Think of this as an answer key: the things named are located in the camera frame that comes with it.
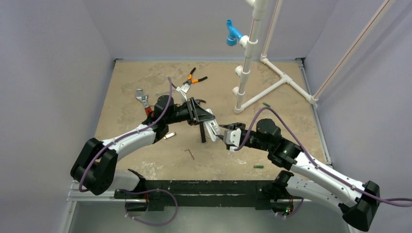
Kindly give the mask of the white air conditioner remote control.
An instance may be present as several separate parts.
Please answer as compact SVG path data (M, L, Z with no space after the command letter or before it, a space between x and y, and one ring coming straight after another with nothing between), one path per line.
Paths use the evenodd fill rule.
M212 115L212 119L203 122L202 125L204 126L207 132L207 135L209 136L211 141L216 142L220 140L218 136L221 135L222 133L221 133L220 127L218 125L218 122L216 121L216 117L214 116L212 110L206 109L206 111Z

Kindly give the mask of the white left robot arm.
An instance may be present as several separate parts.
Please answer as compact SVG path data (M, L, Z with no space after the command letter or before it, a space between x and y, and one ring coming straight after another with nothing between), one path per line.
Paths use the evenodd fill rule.
M170 124L183 121L190 126L203 125L212 141L221 133L212 111L202 108L198 100L190 98L178 105L171 96L163 95L157 99L154 111L135 129L103 141L87 140L70 175L79 182L80 192L100 195L107 190L123 189L138 199L145 192L145 185L139 182L143 177L132 169L117 170L117 163L132 152L163 139Z

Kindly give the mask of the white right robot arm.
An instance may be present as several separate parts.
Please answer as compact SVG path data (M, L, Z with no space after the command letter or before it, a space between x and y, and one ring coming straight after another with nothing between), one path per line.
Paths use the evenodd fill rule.
M281 129L272 119L259 120L254 131L248 131L240 122L221 127L225 131L220 139L228 150L234 151L244 145L266 151L272 164L290 171L292 175L308 178L304 182L291 176L288 180L274 182L276 196L283 198L291 194L319 201L342 213L343 220L353 228L363 232L370 230L379 207L373 198L380 196L380 187L375 182L357 181L306 155L301 146L281 135Z

